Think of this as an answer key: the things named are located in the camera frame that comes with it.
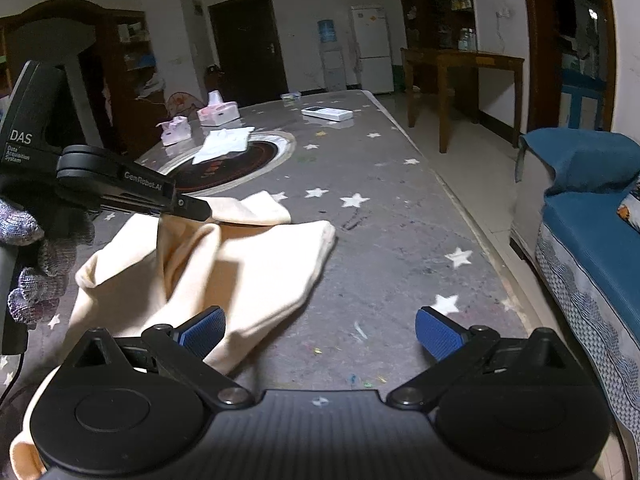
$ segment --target sofa leg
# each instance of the sofa leg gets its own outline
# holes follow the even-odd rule
[[[513,249],[513,252],[516,253],[521,260],[527,261],[527,256],[525,255],[524,251],[520,248],[520,246],[516,243],[516,241],[511,237],[509,237],[509,247]]]

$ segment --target beige cloth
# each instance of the beige cloth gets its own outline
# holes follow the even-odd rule
[[[218,305],[226,333],[204,362],[226,374],[305,302],[333,245],[334,227],[290,224],[287,210],[265,191],[242,201],[204,200],[211,206],[207,222],[133,215],[78,270],[64,355],[95,326],[116,337],[139,336],[156,323],[178,326]],[[11,446],[20,480],[42,474],[29,417],[43,390],[44,383]]]

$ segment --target patterned sofa skirt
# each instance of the patterned sofa skirt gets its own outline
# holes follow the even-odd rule
[[[546,285],[600,378],[622,433],[633,478],[637,479],[640,346],[636,336],[627,330],[598,285],[544,223],[540,227],[536,259]]]

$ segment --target wooden table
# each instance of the wooden table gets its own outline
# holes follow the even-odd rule
[[[497,68],[511,70],[515,83],[515,106],[513,113],[513,145],[517,146],[522,122],[522,66],[524,59],[502,56],[491,52],[466,52],[463,50],[438,50],[436,48],[404,48],[404,82],[409,127],[415,126],[417,112],[414,99],[414,67],[434,65],[438,69],[438,114],[440,116],[440,153],[447,153],[451,124],[449,121],[449,67],[465,66],[471,68]]]

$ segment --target refrigerator door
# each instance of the refrigerator door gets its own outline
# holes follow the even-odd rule
[[[394,91],[394,74],[390,57],[367,57],[360,59],[358,82],[363,90],[373,94]]]
[[[389,57],[389,34],[385,10],[381,7],[351,9],[353,33],[360,57]]]

